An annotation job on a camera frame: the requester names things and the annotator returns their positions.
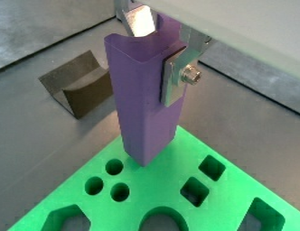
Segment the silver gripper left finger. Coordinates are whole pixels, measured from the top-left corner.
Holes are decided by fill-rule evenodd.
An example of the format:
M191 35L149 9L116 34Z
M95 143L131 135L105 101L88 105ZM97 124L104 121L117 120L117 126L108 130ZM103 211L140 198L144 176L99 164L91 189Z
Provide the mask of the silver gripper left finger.
M148 5L136 0L115 0L116 14L127 32L133 37L145 37L157 30L157 16Z

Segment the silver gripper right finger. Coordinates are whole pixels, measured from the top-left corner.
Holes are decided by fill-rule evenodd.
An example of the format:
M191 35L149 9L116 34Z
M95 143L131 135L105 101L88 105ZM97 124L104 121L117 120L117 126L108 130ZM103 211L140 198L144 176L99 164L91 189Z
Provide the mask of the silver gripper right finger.
M161 102L171 107L184 95L188 84L196 85L201 79L197 60L215 40L188 25L181 26L181 49L167 59L163 74Z

